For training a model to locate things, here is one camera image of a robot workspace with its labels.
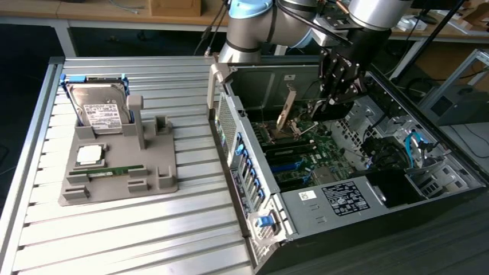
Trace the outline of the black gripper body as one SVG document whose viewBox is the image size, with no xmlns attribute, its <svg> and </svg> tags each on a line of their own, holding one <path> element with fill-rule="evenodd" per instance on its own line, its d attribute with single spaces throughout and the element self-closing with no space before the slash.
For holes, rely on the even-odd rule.
<svg viewBox="0 0 489 275">
<path fill-rule="evenodd" d="M 334 45 L 321 48 L 320 61 L 324 57 L 341 58 L 346 68 L 361 67 L 362 70 L 369 68 L 381 47 L 388 41 L 392 30 L 372 30 L 365 27 L 349 29 L 346 39 L 349 45 Z"/>
</svg>

